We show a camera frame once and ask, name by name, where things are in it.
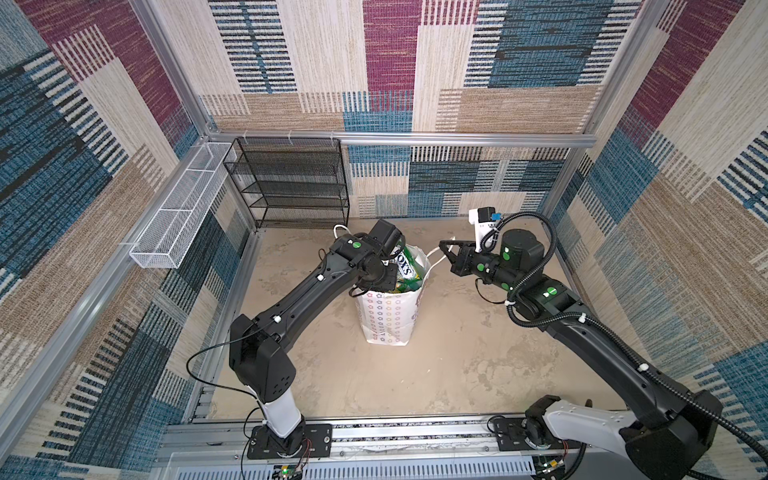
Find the green yellow Fox's bag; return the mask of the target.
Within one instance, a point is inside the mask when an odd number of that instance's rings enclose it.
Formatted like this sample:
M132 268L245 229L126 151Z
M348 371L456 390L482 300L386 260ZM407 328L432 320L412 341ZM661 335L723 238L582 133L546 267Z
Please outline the green yellow Fox's bag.
M395 257L397 276L393 294L418 291L430 268L427 254L419 247L406 244Z

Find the white paper bag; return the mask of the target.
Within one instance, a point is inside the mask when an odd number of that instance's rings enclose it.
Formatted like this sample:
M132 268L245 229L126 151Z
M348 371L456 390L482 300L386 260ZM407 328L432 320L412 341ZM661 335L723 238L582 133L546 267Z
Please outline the white paper bag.
M393 252L393 258L402 251L406 243L404 239ZM435 266L445 260L442 255L433 261L438 248L426 253L430 268L422 288L418 291L393 294L378 292L363 292L359 288L353 288L351 296L355 299L362 332L368 343L385 346L405 346L409 343L418 317L418 309L427 280Z

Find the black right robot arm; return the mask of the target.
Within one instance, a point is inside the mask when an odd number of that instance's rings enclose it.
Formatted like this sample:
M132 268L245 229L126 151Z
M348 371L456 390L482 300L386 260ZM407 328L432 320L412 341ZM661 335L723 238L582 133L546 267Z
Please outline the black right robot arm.
M521 425L532 448L576 441L628 459L649 479L701 479L696 463L712 446L722 405L693 392L646 361L594 317L562 282L544 274L553 250L526 230L513 229L493 246L489 232L473 241L443 240L452 273L503 289L518 326L539 329L575 353L624 401L626 412L597 410L545 395Z

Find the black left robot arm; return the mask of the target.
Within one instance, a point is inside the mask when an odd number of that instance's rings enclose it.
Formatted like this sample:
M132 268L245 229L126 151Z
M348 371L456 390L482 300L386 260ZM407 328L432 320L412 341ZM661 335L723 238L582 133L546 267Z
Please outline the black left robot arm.
M404 244L402 233L389 226L381 233L344 235L320 255L319 265L290 293L250 318L244 314L230 326L228 365L255 396L265 424L254 430L251 445L271 456L296 457L308 452L306 421L291 392L296 368L288 351L307 326L339 295L358 287L383 286L395 278L386 264Z

